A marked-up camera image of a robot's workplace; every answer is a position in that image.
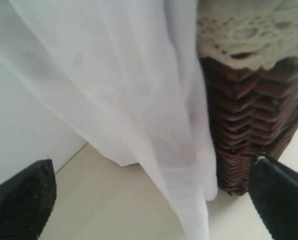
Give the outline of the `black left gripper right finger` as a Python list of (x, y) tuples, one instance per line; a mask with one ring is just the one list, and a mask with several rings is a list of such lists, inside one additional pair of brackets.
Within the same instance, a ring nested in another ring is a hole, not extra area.
[(298, 172), (268, 156), (255, 156), (248, 193), (274, 240), (298, 240)]

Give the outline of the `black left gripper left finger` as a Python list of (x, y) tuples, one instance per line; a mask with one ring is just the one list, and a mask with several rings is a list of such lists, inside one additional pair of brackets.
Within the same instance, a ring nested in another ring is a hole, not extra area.
[(37, 240), (57, 198), (51, 159), (38, 160), (0, 184), (0, 240)]

